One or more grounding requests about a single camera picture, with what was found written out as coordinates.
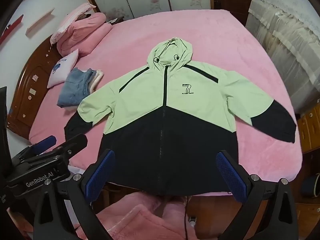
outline hooded jacket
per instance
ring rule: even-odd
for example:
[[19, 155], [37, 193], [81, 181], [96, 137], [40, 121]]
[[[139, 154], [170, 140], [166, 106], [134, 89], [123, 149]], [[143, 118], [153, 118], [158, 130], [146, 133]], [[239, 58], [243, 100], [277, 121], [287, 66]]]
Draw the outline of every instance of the hooded jacket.
[[237, 72], [191, 56], [179, 38], [158, 44], [147, 65], [85, 98], [69, 120], [66, 139], [109, 114], [99, 150], [116, 154], [109, 182], [154, 195], [229, 191], [215, 159], [227, 150], [238, 162], [235, 115], [294, 142], [296, 125], [277, 101]]

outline jacket sleeve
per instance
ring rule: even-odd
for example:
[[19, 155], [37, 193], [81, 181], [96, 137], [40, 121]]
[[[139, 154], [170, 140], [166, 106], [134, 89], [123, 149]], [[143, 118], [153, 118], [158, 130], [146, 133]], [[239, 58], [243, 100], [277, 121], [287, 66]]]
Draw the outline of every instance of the jacket sleeve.
[[235, 71], [226, 72], [221, 85], [231, 113], [275, 139], [294, 143], [296, 124], [276, 100]]
[[111, 81], [81, 101], [64, 128], [66, 140], [87, 133], [103, 117], [113, 112], [115, 105], [116, 94]]

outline zipper placket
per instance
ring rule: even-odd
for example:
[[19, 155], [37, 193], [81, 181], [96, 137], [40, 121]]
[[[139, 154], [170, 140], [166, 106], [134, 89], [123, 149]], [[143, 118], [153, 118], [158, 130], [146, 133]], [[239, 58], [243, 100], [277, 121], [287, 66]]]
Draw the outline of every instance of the zipper placket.
[[[161, 165], [161, 157], [162, 157], [162, 150], [163, 150], [163, 133], [164, 133], [164, 118], [165, 118], [165, 107], [167, 105], [167, 84], [168, 84], [168, 66], [164, 69], [164, 82], [163, 82], [163, 104], [162, 104], [162, 128], [160, 132], [160, 152], [159, 152], [159, 167]], [[158, 173], [158, 189], [161, 187], [161, 169], [159, 168]]]

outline jacket logo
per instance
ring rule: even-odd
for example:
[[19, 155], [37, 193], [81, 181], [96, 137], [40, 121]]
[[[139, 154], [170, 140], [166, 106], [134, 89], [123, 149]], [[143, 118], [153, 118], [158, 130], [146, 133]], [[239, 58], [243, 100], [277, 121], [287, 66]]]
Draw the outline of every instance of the jacket logo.
[[182, 95], [193, 94], [190, 92], [191, 85], [190, 84], [182, 84], [183, 87], [186, 87], [186, 92], [182, 93]]

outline black sleeve cuff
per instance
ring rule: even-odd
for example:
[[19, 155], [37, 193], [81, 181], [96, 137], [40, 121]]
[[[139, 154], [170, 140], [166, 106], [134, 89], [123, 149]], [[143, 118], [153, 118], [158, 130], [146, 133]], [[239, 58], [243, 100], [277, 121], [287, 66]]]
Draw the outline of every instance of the black sleeve cuff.
[[69, 139], [73, 138], [78, 134], [87, 133], [88, 131], [90, 131], [92, 126], [93, 126], [93, 122], [84, 121], [79, 115], [78, 111], [76, 111], [64, 128], [66, 141], [68, 141]]
[[288, 111], [275, 100], [262, 114], [252, 117], [251, 122], [253, 127], [275, 139], [295, 141], [296, 124]]

